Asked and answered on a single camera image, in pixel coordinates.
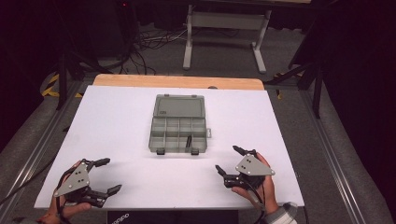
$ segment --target hand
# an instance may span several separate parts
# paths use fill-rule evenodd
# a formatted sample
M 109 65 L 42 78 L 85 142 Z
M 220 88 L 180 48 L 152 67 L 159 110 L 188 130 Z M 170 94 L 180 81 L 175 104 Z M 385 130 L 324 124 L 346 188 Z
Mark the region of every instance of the hand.
M 267 160 L 260 154 L 257 153 L 259 161 L 270 167 Z M 278 209 L 278 205 L 275 197 L 275 186 L 271 175 L 267 175 L 262 184 L 256 189 L 262 198 L 262 202 L 265 204 L 265 210 L 267 214 L 274 213 Z M 233 187 L 232 191 L 248 199 L 257 209 L 260 206 L 256 204 L 253 198 L 248 194 L 248 191 L 239 187 Z
M 79 166 L 80 161 L 78 161 L 76 164 L 73 165 L 73 167 L 77 167 Z M 64 196 L 60 197 L 60 203 L 64 204 L 65 203 L 65 198 Z M 76 205 L 73 206 L 67 206 L 64 208 L 62 215 L 67 218 L 70 219 L 72 216 L 74 216 L 75 214 L 84 212 L 84 211 L 88 211 L 91 209 L 91 205 L 89 203 L 78 203 Z M 56 199 L 55 197 L 52 195 L 52 199 L 49 205 L 49 210 L 47 212 L 46 215 L 44 215 L 43 217 L 41 217 L 38 221 L 41 221 L 42 223 L 45 224 L 60 224 L 61 220 L 58 217 L 58 209 L 56 206 Z

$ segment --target metal stand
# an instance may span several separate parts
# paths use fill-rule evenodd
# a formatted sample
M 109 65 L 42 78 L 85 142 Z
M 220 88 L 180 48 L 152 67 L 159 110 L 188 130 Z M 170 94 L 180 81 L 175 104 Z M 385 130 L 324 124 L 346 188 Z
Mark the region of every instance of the metal stand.
M 309 86 L 312 82 L 315 81 L 315 90 L 314 90 L 314 99 L 312 103 L 312 109 L 314 110 L 315 116 L 317 119 L 320 119 L 319 115 L 319 103 L 320 103 L 320 92 L 321 85 L 323 80 L 323 74 L 320 69 L 320 62 L 315 63 L 306 63 L 304 65 L 298 66 L 294 69 L 291 69 L 289 72 L 285 73 L 281 77 L 276 77 L 270 81 L 264 81 L 264 85 L 276 85 L 290 77 L 293 77 L 301 72 L 304 72 L 304 75 L 301 77 L 299 82 L 297 83 L 297 87 L 299 90 L 306 91 L 309 89 Z
M 191 67 L 192 55 L 192 26 L 198 27 L 212 27 L 212 28 L 229 28 L 229 29 L 243 29 L 243 30 L 259 30 L 259 36 L 256 42 L 251 44 L 256 63 L 259 67 L 259 72 L 264 74 L 266 72 L 265 65 L 262 59 L 260 48 L 262 40 L 267 30 L 268 22 L 270 20 L 271 10 L 267 10 L 264 15 L 238 15 L 228 13 L 213 13 L 213 12 L 194 12 L 192 5 L 189 5 L 189 12 L 187 16 L 187 43 L 184 52 L 183 69 L 189 70 Z

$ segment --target black cable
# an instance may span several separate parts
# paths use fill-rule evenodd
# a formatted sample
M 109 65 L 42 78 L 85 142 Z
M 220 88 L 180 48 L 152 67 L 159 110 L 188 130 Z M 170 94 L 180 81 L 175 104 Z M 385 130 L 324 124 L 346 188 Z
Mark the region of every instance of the black cable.
M 166 34 L 165 35 L 162 35 L 162 36 L 154 36 L 154 37 L 152 37 L 151 38 L 151 40 L 148 40 L 149 38 L 150 38 L 150 36 L 148 35 L 148 37 L 145 37 L 145 38 L 141 38 L 142 40 L 141 40 L 141 43 L 139 43 L 139 46 L 140 47 L 144 47 L 143 49 L 141 48 L 140 50 L 144 50 L 144 49 L 160 49 L 160 48 L 162 48 L 163 46 L 165 46 L 166 44 L 168 44 L 168 43 L 170 43 L 170 42 L 172 42 L 172 41 L 175 41 L 180 35 L 182 35 L 184 32 L 186 32 L 186 31 L 183 31 L 181 34 L 179 34 L 177 37 L 175 37 L 175 38 L 171 38 L 173 35 L 175 35 L 176 34 L 176 32 L 178 32 L 178 31 L 180 31 L 180 30 L 175 30 L 175 31 L 173 31 L 173 32 L 169 32 L 169 31 L 166 31 Z M 157 44 L 156 45 L 154 45 L 154 46 L 151 46 L 151 44 L 153 43 L 153 42 L 157 42 Z
M 309 224 L 308 213 L 306 212 L 306 206 L 304 206 L 305 222 Z
M 26 185 L 30 184 L 34 179 L 36 179 L 41 173 L 44 172 L 52 163 L 55 161 L 56 155 L 41 169 L 39 170 L 35 175 L 33 175 L 30 179 L 26 180 L 22 185 L 20 185 L 17 189 L 14 189 L 12 192 L 8 194 L 6 198 L 4 198 L 1 202 L 0 205 L 5 203 L 8 199 L 13 197 L 18 191 L 26 187 Z
M 148 31 L 143 31 L 141 34 L 147 34 L 150 36 L 150 32 L 157 32 L 155 35 L 159 35 L 161 32 L 166 32 L 165 30 L 148 30 Z
M 58 190 L 62 183 L 64 182 L 64 178 L 67 175 L 72 174 L 76 170 L 76 167 L 72 167 L 68 169 L 67 171 L 64 172 L 64 174 L 61 176 L 61 179 L 59 179 L 58 186 L 56 187 L 56 190 Z M 64 205 L 66 204 L 66 201 L 64 201 L 64 204 L 61 205 L 61 197 L 55 197 L 56 201 L 56 210 L 59 215 L 59 218 L 61 219 L 62 222 L 65 222 L 66 224 L 71 224 L 70 221 L 64 217 Z
M 100 65 L 100 64 L 99 64 L 99 65 L 100 65 L 101 67 L 105 68 L 105 69 L 113 69 L 113 68 L 119 67 L 120 65 L 123 65 L 126 61 L 128 61 L 128 54 L 126 54 L 125 57 L 124 57 L 121 61 L 119 61 L 119 62 L 110 64 L 110 65 L 106 65 L 106 66 L 102 66 L 102 65 Z M 82 69 L 83 69 L 84 71 L 86 71 L 86 72 L 95 72 L 95 71 L 96 71 L 96 70 L 91 69 L 90 67 L 87 67 L 87 66 L 84 66 L 84 65 L 81 65 L 81 67 L 82 67 Z
M 121 69 L 119 71 L 119 75 L 121 74 L 122 70 L 123 70 L 123 64 L 121 65 Z
M 131 56 L 129 56 L 129 58 L 131 59 L 131 62 L 134 64 L 134 67 L 136 68 L 136 72 L 137 72 L 137 74 L 139 74 L 139 75 L 140 75 L 139 68 L 137 67 L 137 64 L 136 64 L 136 62 L 134 61 L 134 59 L 132 59 L 132 57 L 131 57 Z
M 199 33 L 201 33 L 202 29 L 203 28 L 201 28 L 201 27 L 198 27 L 198 28 L 194 29 L 196 31 L 195 31 L 195 33 L 191 32 L 191 35 L 198 35 Z
M 142 59 L 142 61 L 143 61 L 143 67 L 145 68 L 145 75 L 147 75 L 147 74 L 148 74 L 148 68 L 146 67 L 146 61 L 145 61 L 145 59 L 143 58 L 143 56 L 142 56 L 139 52 L 137 52 L 136 54 L 139 55 L 139 57 Z
M 257 190 L 255 190 L 248 182 L 246 182 L 247 185 L 249 186 L 249 188 L 253 191 L 253 193 L 256 195 L 257 199 L 259 200 L 260 203 L 260 209 L 262 210 L 262 205 L 265 206 L 265 204 L 262 202 L 262 198 L 260 197 L 259 193 L 257 192 Z M 254 222 L 254 224 L 258 224 L 260 223 L 260 221 L 262 220 L 262 217 L 265 215 L 265 211 L 262 210 L 262 213 L 260 214 L 259 218 L 257 218 L 257 220 Z
M 157 74 L 157 71 L 156 71 L 154 68 L 148 67 L 148 66 L 147 66 L 147 68 L 153 72 L 153 75 L 154 75 L 154 76 Z
M 233 35 L 228 35 L 228 34 L 226 34 L 225 32 L 223 32 L 223 31 L 221 31 L 220 29 L 216 29 L 216 32 L 218 32 L 218 33 L 220 33 L 220 34 L 222 34 L 222 35 L 225 35 L 225 36 L 228 36 L 228 37 L 235 37 L 236 35 L 238 35 L 239 34 L 239 30 L 235 30 L 236 32 L 235 32 L 235 34 L 233 34 Z

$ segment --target white table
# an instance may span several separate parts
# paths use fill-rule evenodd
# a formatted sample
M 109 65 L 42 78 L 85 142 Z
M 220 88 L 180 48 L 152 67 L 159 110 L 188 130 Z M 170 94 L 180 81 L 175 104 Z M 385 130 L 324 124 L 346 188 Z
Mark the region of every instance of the white table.
M 155 97 L 164 93 L 205 97 L 206 123 L 212 131 L 206 153 L 158 156 L 149 151 Z M 60 176 L 76 161 L 102 158 L 111 162 L 90 171 L 92 189 L 106 191 L 122 184 L 103 209 L 251 208 L 224 187 L 215 168 L 218 164 L 228 174 L 237 174 L 234 167 L 242 156 L 233 145 L 255 148 L 270 162 L 280 204 L 304 205 L 266 91 L 90 86 L 35 208 L 48 208 Z

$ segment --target plastic organizer box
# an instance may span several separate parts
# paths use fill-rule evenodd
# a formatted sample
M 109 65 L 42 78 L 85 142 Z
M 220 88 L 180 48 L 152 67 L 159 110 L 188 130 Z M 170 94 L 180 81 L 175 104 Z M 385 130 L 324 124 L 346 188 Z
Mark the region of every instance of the plastic organizer box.
M 204 96 L 157 95 L 148 147 L 158 155 L 204 153 L 207 148 Z

